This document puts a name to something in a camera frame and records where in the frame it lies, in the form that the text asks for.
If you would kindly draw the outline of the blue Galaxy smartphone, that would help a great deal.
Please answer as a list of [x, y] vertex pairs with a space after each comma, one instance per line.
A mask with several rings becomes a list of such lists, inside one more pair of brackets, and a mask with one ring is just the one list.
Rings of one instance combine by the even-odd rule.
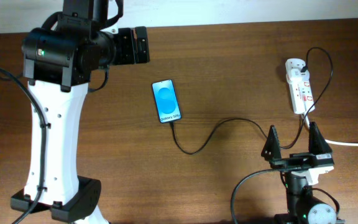
[[152, 91], [158, 119], [161, 123], [170, 123], [181, 119], [181, 111], [171, 79], [153, 83]]

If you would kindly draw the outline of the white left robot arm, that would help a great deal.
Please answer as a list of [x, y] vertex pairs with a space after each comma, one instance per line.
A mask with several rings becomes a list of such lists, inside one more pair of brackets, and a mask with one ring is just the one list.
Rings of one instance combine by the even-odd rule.
[[77, 174], [81, 110], [95, 70], [114, 65], [148, 63], [144, 26], [114, 26], [123, 15], [108, 17], [107, 1], [65, 0], [63, 9], [33, 29], [22, 43], [21, 85], [32, 107], [30, 169], [26, 185], [11, 197], [10, 206], [23, 217], [50, 211], [64, 223], [105, 223], [99, 206], [101, 182]]

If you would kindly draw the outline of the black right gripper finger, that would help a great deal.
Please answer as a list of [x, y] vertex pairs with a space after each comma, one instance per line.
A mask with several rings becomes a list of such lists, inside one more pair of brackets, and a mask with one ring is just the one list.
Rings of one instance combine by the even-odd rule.
[[262, 149], [261, 156], [266, 161], [279, 161], [282, 159], [280, 142], [277, 136], [277, 130], [274, 125], [271, 125], [267, 140]]
[[333, 152], [315, 122], [310, 123], [308, 150], [314, 155], [331, 154]]

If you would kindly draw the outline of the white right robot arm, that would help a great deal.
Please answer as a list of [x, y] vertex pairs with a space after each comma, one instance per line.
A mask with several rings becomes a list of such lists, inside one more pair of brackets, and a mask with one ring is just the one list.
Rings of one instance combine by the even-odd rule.
[[345, 223], [339, 218], [339, 202], [329, 193], [315, 188], [318, 177], [334, 169], [333, 150], [316, 123], [310, 125], [308, 152], [281, 155], [275, 126], [271, 126], [261, 156], [272, 169], [283, 174], [287, 195], [287, 214], [276, 214], [277, 223]]

